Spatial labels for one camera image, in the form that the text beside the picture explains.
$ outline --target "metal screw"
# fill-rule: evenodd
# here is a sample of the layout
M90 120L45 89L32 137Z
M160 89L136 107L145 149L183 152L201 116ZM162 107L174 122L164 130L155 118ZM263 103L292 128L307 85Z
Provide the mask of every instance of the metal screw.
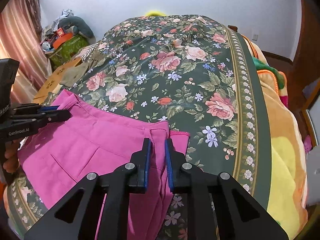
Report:
M221 173L221 174L220 174L220 177L221 177L222 179L230 179L229 173L226 173L226 172Z
M133 163L127 163L124 167L127 169L127 170L132 170L134 168L134 164Z
M192 165L190 163L183 163L182 168L185 170L190 170L192 168Z
M89 174L87 174L87 179L88 180L93 180L97 177L97 174L95 174L94 172L90 172Z

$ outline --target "pink pants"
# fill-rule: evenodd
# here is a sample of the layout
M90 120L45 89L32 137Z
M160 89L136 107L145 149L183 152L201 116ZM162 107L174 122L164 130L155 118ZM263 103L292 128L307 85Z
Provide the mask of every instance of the pink pants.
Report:
M128 217L129 240L154 240L172 200L165 167L164 141L170 137L178 152L187 150L189 134L169 130L168 122L146 123L106 113L64 90L54 101L68 109L66 122L48 124L28 138L18 152L22 167L47 208L51 208L89 172L113 172L141 150L150 138L148 189L131 194Z

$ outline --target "yellow blanket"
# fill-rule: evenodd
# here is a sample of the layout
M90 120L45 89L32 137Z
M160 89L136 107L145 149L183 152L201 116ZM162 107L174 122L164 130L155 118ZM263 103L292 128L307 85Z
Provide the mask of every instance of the yellow blanket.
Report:
M246 42L252 55L268 64L259 47L248 40ZM272 72L258 72L258 75L268 111L272 148L267 211L286 231L289 239L294 239L308 221L305 151L297 121L279 98L287 93L287 84L278 91Z

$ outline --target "light switch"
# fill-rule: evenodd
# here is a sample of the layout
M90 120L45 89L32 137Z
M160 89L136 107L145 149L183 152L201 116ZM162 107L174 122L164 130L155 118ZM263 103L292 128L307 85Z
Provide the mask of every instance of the light switch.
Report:
M258 40L258 34L254 34L252 40L253 41L257 41Z

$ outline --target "green bag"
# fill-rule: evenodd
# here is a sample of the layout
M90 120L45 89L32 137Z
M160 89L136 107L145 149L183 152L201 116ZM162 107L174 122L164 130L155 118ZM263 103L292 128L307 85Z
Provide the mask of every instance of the green bag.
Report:
M88 46L87 40L79 34L73 36L70 40L61 44L55 52L49 56L52 64L52 71L57 67L67 63L73 55L78 53L79 49Z

